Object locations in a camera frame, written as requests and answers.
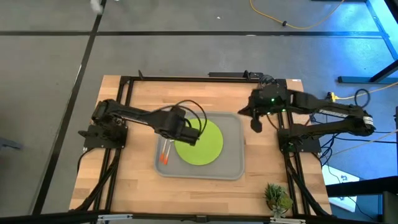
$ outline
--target green disc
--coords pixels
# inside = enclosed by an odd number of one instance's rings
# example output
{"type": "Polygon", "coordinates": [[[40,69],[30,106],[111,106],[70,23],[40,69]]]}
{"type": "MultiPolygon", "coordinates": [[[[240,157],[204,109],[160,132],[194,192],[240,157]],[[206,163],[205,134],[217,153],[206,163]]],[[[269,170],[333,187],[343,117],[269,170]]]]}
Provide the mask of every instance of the green disc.
{"type": "MultiPolygon", "coordinates": [[[[197,119],[190,119],[189,121],[193,128],[199,129],[197,119]]],[[[203,127],[205,120],[201,119],[200,121],[203,127]]],[[[185,162],[197,166],[206,165],[220,155],[223,149],[223,134],[215,123],[207,120],[206,129],[195,146],[180,141],[175,141],[174,144],[177,153],[185,162]]]]}

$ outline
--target wooden tabletop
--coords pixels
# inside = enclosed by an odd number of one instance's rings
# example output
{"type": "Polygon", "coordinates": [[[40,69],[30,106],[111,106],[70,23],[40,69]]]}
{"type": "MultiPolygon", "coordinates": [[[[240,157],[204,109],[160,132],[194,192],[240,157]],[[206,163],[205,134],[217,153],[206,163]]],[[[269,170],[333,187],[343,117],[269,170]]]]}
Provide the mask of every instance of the wooden tabletop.
{"type": "MultiPolygon", "coordinates": [[[[116,99],[119,80],[120,76],[105,75],[98,101],[116,99]]],[[[255,86],[253,83],[135,81],[130,106],[154,110],[190,99],[198,102],[205,111],[236,113],[247,105],[248,96],[255,86]]],[[[287,80],[287,86],[303,91],[300,80],[287,80]]],[[[198,111],[193,105],[187,106],[198,111]]],[[[121,154],[111,211],[271,216],[264,199],[267,183],[279,184],[287,189],[285,164],[279,152],[276,130],[268,120],[262,118],[262,132],[255,133],[250,128],[250,118],[239,117],[244,129],[245,168],[238,180],[160,176],[154,170],[157,135],[148,126],[128,123],[127,143],[121,154]]],[[[307,115],[294,114],[293,117],[295,123],[303,123],[308,119],[307,115]]],[[[271,116],[271,120],[278,125],[276,116],[271,116]]],[[[79,206],[93,190],[100,175],[103,155],[104,149],[95,149],[82,159],[70,208],[79,206]]],[[[318,160],[309,153],[300,155],[306,186],[323,209],[331,213],[318,160]]],[[[297,186],[295,192],[298,210],[303,213],[297,186]]],[[[104,188],[101,208],[104,208],[106,193],[107,186],[104,188]]]]}

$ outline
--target small potted plant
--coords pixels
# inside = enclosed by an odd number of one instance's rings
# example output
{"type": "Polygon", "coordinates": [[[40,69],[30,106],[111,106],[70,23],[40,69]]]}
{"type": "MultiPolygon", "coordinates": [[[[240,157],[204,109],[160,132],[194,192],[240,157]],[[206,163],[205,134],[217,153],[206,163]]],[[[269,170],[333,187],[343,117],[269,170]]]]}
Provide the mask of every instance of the small potted plant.
{"type": "Polygon", "coordinates": [[[266,202],[275,218],[285,217],[284,213],[292,208],[293,201],[287,195],[285,189],[276,184],[268,184],[266,191],[266,202]]]}

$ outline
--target gray floor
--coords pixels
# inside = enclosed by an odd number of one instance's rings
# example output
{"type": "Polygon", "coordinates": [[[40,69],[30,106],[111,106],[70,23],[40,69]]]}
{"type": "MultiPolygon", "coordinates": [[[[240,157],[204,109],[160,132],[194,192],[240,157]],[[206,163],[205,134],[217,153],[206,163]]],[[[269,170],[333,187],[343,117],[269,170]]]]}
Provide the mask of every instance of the gray floor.
{"type": "MultiPolygon", "coordinates": [[[[337,4],[307,0],[254,3],[264,12],[303,26],[319,20],[337,4]]],[[[375,4],[378,11],[384,7],[375,4]]],[[[91,30],[95,15],[88,1],[2,1],[0,19],[0,30],[91,30]]],[[[397,28],[390,17],[381,19],[389,30],[397,28]]],[[[289,30],[252,12],[248,1],[238,0],[109,1],[99,29],[289,30]]],[[[312,30],[377,31],[377,27],[363,3],[344,3],[330,20],[312,30]]],[[[394,42],[396,34],[389,30],[394,42]]],[[[2,217],[30,212],[87,40],[88,37],[0,37],[0,136],[24,145],[21,151],[0,151],[2,217]]],[[[371,76],[392,61],[384,41],[378,37],[97,37],[44,212],[68,208],[83,145],[77,131],[87,128],[103,75],[137,75],[140,69],[144,75],[206,76],[208,72],[247,69],[276,78],[300,78],[307,92],[323,98],[328,91],[350,96],[358,88],[380,87],[341,85],[336,78],[371,76]]],[[[397,94],[396,87],[372,94],[366,109],[374,116],[377,130],[395,129],[392,115],[398,105],[397,94]]],[[[395,137],[386,140],[395,141],[395,137]]],[[[357,144],[360,142],[336,141],[334,150],[357,144]]],[[[365,179],[396,175],[396,146],[364,146],[338,154],[330,165],[365,179]]]]}

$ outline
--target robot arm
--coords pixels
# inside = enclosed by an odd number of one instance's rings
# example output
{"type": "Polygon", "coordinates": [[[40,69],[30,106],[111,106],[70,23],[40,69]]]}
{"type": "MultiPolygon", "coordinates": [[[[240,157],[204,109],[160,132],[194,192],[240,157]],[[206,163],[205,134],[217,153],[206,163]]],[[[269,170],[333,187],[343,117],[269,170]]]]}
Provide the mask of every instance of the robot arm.
{"type": "MultiPolygon", "coordinates": [[[[199,138],[199,130],[192,128],[189,121],[184,118],[185,111],[178,106],[170,106],[170,111],[154,110],[146,111],[139,108],[124,106],[114,100],[104,100],[97,104],[91,117],[96,126],[101,127],[101,138],[110,141],[118,141],[124,133],[116,119],[125,119],[152,127],[155,133],[167,139],[174,139],[195,145],[199,138]]],[[[93,135],[85,131],[81,135],[93,135]]]]}
{"type": "Polygon", "coordinates": [[[336,133],[369,136],[375,130],[372,116],[367,114],[360,106],[319,100],[311,94],[288,90],[277,83],[253,90],[248,105],[238,113],[251,116],[251,127],[259,133],[262,131],[262,124],[259,121],[260,116],[286,110],[298,114],[322,113],[344,119],[311,126],[293,124],[289,129],[279,130],[279,134],[286,138],[307,138],[336,133]]]}

